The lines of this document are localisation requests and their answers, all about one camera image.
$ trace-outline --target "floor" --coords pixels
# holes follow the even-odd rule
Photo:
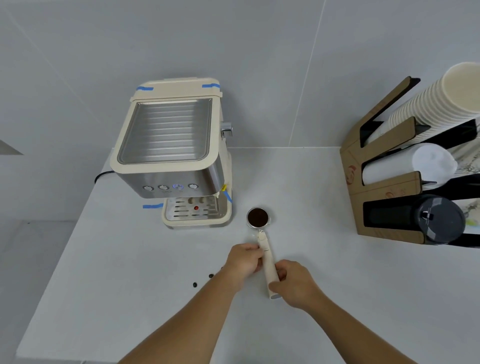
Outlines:
[[[80,364],[15,356],[74,227],[73,221],[23,221],[0,244],[0,363]]]

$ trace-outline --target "table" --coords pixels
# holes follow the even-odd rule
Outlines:
[[[118,361],[193,297],[233,244],[255,241],[245,216],[263,206],[276,259],[300,261],[391,344],[421,363],[477,360],[479,251],[358,236],[338,148],[230,151],[233,220],[223,228],[168,229],[117,175],[102,176],[17,354]],[[235,297],[214,359],[343,362],[310,317],[268,299],[262,273]]]

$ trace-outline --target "cream handle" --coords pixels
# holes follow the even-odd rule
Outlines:
[[[264,264],[264,272],[265,272],[265,278],[267,281],[267,289],[268,289],[268,284],[270,282],[275,282],[275,281],[278,282],[280,280],[278,279],[278,274],[276,272],[275,261],[273,260],[272,250],[270,249],[270,244],[268,243],[267,235],[265,234],[264,231],[258,232],[257,241],[258,241],[258,245],[260,246],[260,249],[263,249],[264,251],[264,256],[262,258],[262,261]],[[274,300],[275,298],[280,298],[280,295],[278,293],[272,292],[269,289],[268,289],[268,296],[270,297],[271,300]]]

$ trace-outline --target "person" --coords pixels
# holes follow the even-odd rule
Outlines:
[[[257,244],[233,246],[222,269],[119,364],[208,364],[233,297],[262,268],[262,256]],[[281,260],[276,268],[280,282],[270,283],[270,290],[309,314],[347,364],[415,363],[333,303],[300,263]]]

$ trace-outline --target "black power cord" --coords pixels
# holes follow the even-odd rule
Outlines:
[[[96,181],[97,181],[100,177],[102,177],[104,174],[109,174],[109,173],[115,173],[115,171],[113,171],[113,170],[107,170],[106,172],[100,173],[98,176],[95,177],[95,181],[93,182],[93,184],[95,184]]]

